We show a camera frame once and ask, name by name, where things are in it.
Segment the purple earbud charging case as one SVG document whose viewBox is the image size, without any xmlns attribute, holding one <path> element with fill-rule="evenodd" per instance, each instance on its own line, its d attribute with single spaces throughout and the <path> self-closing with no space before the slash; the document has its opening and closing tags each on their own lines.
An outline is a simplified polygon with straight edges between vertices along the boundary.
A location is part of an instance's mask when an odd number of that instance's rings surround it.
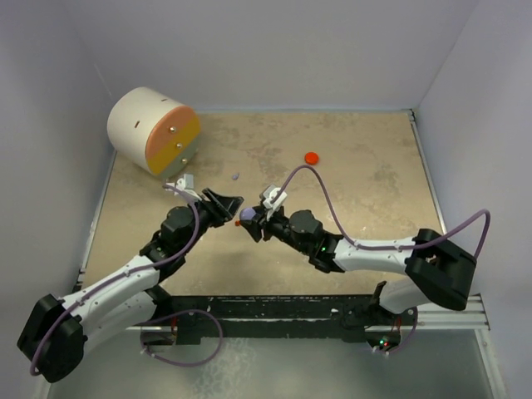
<svg viewBox="0 0 532 399">
<path fill-rule="evenodd" d="M 240 221 L 250 221 L 257 215 L 257 211 L 254 208 L 248 207 L 240 211 L 239 220 Z"/>
</svg>

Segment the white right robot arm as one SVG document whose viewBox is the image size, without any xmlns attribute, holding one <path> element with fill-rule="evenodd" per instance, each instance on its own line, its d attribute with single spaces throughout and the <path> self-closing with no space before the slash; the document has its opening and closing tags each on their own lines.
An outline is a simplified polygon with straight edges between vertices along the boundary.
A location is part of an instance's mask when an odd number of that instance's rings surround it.
<svg viewBox="0 0 532 399">
<path fill-rule="evenodd" d="M 400 275 L 399 280 L 375 288 L 369 313 L 379 325 L 426 303 L 454 311 L 466 308 L 476 260 L 434 230 L 420 229 L 414 237 L 394 241 L 351 244 L 325 230 L 309 209 L 286 216 L 283 209 L 272 211 L 262 205 L 241 211 L 239 222 L 254 241 L 276 238 L 323 273 L 365 270 Z"/>
</svg>

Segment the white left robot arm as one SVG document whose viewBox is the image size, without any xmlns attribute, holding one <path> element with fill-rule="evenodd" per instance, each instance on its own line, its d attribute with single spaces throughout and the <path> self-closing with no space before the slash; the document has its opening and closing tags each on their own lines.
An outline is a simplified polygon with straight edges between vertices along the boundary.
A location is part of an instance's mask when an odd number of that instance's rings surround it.
<svg viewBox="0 0 532 399">
<path fill-rule="evenodd" d="M 65 297 L 40 298 L 24 325 L 17 348 L 31 362 L 32 376 L 54 383 L 70 374 L 84 354 L 132 325 L 168 322 L 171 306 L 153 293 L 185 264 L 186 254 L 210 228 L 230 222 L 244 202 L 205 189 L 174 188 L 185 206 L 171 209 L 151 240 L 127 264 Z"/>
</svg>

